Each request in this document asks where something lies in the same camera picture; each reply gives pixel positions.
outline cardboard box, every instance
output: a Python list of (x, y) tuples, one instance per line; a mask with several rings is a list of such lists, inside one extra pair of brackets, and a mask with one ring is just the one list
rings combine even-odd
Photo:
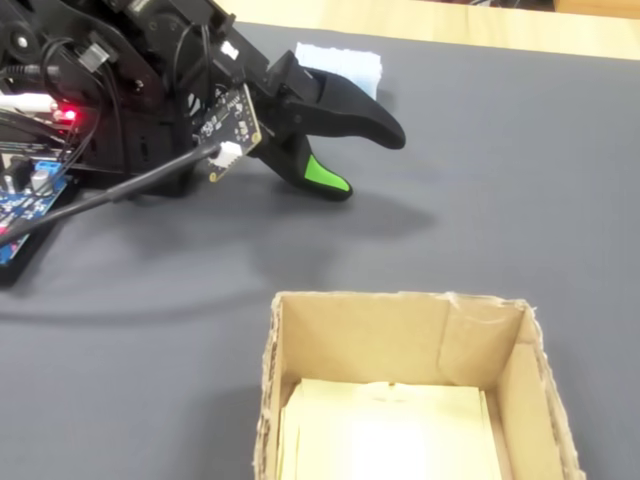
[(586, 478), (540, 328), (522, 300), (279, 294), (264, 355), (256, 480), (276, 480), (279, 412), (301, 378), (479, 387), (503, 480)]

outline blue circuit board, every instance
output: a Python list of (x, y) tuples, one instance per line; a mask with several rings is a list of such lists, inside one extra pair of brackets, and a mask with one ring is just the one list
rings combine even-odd
[[(47, 170), (52, 178), (60, 170), (58, 162), (41, 161), (35, 165), (35, 170)], [(67, 179), (64, 176), (58, 178), (49, 195), (36, 195), (31, 187), (26, 187), (20, 193), (9, 194), (0, 191), (0, 235), (16, 222), (33, 220), (45, 215), (55, 204), (58, 197), (67, 188)], [(7, 265), (20, 251), (28, 236), (21, 240), (0, 247), (0, 265)]]

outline black circuit board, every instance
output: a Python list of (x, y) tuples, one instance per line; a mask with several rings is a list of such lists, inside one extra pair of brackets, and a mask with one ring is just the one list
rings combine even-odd
[(246, 85), (231, 89), (219, 97), (216, 106), (205, 115), (199, 137), (200, 141), (213, 137), (223, 145), (217, 158), (207, 160), (212, 182), (220, 180), (238, 158), (247, 155), (262, 141), (258, 118)]

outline yellow paper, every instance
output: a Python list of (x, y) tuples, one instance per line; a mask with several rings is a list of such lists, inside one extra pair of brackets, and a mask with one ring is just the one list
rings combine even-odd
[(281, 421), (281, 480), (499, 479), (476, 388), (303, 380)]

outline wooden table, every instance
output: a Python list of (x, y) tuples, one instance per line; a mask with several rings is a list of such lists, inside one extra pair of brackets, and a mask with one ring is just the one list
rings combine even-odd
[(555, 0), (557, 12), (640, 18), (638, 0)]
[(640, 20), (416, 0), (219, 0), (243, 22), (640, 59)]

